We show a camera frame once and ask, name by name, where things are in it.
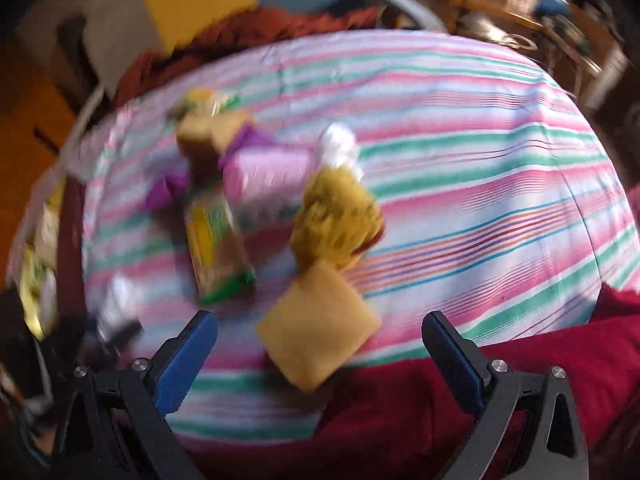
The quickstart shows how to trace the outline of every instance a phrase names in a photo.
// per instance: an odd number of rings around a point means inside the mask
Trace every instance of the square sponge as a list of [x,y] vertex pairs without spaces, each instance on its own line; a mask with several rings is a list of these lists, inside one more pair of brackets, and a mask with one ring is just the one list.
[[292,281],[256,331],[287,380],[312,392],[381,324],[361,295],[320,260]]

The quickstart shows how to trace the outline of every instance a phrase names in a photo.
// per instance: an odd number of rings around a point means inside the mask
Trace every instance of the yellow and green package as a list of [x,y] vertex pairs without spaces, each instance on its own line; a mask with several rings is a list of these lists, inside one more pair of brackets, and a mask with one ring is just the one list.
[[194,193],[185,224],[201,304],[229,298],[255,280],[222,184]]

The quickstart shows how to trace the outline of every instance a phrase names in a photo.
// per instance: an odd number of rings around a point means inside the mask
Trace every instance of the red fabric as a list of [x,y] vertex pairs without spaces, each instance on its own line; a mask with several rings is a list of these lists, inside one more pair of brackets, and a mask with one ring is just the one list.
[[[604,287],[598,321],[482,350],[520,371],[543,373],[562,365],[591,448],[640,382],[640,302],[632,299],[625,303],[626,295]],[[615,317],[604,319],[607,312]],[[409,360],[346,373],[312,439],[268,447],[216,445],[192,456],[208,478],[429,479],[471,424],[433,362]],[[514,442],[515,431],[505,440]],[[501,456],[497,460],[504,462]],[[496,478],[503,465],[495,464],[485,478]]]
[[252,46],[311,34],[374,28],[377,18],[377,7],[354,10],[341,18],[328,12],[290,14],[280,9],[244,10],[205,28],[190,44],[176,49],[169,58],[159,50],[140,54],[120,78],[112,105],[118,108],[205,63]]

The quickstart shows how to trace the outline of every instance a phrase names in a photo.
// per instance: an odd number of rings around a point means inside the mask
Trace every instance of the yellow crumpled object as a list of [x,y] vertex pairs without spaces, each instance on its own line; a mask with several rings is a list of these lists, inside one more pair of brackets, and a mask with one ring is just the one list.
[[350,170],[322,168],[305,190],[289,244],[302,270],[321,259],[348,269],[383,228],[380,206]]

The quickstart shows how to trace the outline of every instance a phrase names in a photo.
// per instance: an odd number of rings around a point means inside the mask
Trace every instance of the purple object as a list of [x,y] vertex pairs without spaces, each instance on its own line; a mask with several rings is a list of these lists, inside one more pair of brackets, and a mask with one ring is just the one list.
[[172,206],[183,199],[191,189],[191,175],[188,171],[169,173],[156,180],[146,196],[145,209],[158,211]]
[[218,169],[220,171],[224,170],[231,156],[242,148],[275,148],[278,146],[282,147],[286,146],[286,144],[260,133],[256,130],[254,124],[245,123],[234,137],[234,140],[231,141],[225,153],[218,158]]

